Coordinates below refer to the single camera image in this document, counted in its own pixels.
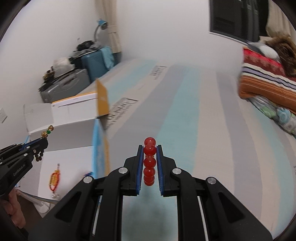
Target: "hanging charm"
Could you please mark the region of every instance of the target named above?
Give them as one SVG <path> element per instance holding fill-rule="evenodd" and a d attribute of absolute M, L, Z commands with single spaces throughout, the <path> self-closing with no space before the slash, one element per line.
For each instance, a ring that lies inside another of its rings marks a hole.
<path fill-rule="evenodd" d="M 60 181 L 60 171 L 59 171 L 59 164 L 57 165 L 57 169 L 54 173 L 51 174 L 49 180 L 49 188 L 52 191 L 52 198 L 59 198 L 59 195 L 56 193 L 56 189 L 59 185 Z"/>

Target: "gold bead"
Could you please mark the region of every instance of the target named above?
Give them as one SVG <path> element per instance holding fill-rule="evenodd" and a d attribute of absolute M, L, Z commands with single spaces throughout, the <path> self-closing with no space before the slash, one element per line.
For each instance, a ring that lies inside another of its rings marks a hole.
<path fill-rule="evenodd" d="M 44 131 L 42 132 L 42 137 L 46 138 L 48 136 L 48 134 Z"/>
<path fill-rule="evenodd" d="M 53 127 L 53 125 L 50 125 L 47 129 L 50 130 L 50 131 L 53 131 L 54 127 Z"/>

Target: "finger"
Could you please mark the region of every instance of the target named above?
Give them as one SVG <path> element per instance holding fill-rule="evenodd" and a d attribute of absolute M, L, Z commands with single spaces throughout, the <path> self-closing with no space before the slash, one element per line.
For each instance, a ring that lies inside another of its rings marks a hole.
<path fill-rule="evenodd" d="M 1 204 L 7 214 L 13 214 L 13 207 L 8 201 L 1 200 Z"/>
<path fill-rule="evenodd" d="M 26 220 L 21 209 L 19 209 L 15 214 L 11 216 L 11 221 L 20 229 L 22 229 L 26 225 Z"/>
<path fill-rule="evenodd" d="M 15 188 L 13 188 L 12 191 L 9 193 L 8 199 L 9 199 L 10 204 L 12 205 L 13 213 L 15 213 L 21 209 L 20 203 L 17 200 L 17 194 L 15 191 Z"/>
<path fill-rule="evenodd" d="M 15 191 L 15 188 L 13 188 L 11 190 L 11 192 L 8 194 L 8 200 L 11 203 L 11 205 L 13 205 L 15 203 L 18 203 L 18 201 L 17 201 L 17 193 Z"/>
<path fill-rule="evenodd" d="M 22 192 L 18 189 L 15 189 L 15 192 L 16 192 L 17 196 L 20 196 L 22 194 Z"/>

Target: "blue gripper pad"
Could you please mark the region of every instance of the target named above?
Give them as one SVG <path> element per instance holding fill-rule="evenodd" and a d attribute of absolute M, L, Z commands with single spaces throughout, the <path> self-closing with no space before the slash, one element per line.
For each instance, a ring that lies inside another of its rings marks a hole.
<path fill-rule="evenodd" d="M 163 196 L 164 193 L 164 184 L 163 184 L 163 168 L 161 165 L 161 159 L 159 154 L 159 147 L 156 147 L 156 163 L 157 163 L 157 172 L 158 172 L 158 182 L 160 194 Z"/>
<path fill-rule="evenodd" d="M 144 147 L 141 148 L 141 154 L 139 159 L 139 165 L 137 170 L 136 176 L 136 192 L 139 195 L 141 190 L 141 183 L 142 183 L 142 173 L 143 173 L 143 163 L 144 163 Z"/>
<path fill-rule="evenodd" d="M 20 148 L 20 151 L 23 151 L 26 147 L 31 146 L 31 145 L 33 145 L 34 143 L 40 141 L 40 139 L 41 139 L 41 138 L 38 138 L 38 139 L 36 139 L 36 140 L 33 140 L 33 141 L 31 141 L 31 142 L 28 142 L 28 143 L 24 144 L 24 145 Z"/>

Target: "orange blanket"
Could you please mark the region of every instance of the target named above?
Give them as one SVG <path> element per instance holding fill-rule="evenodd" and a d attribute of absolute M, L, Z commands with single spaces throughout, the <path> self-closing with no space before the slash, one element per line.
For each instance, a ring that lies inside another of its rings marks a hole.
<path fill-rule="evenodd" d="M 277 61 L 244 48 L 239 96 L 247 99 L 256 95 L 296 112 L 296 78 L 287 77 Z"/>

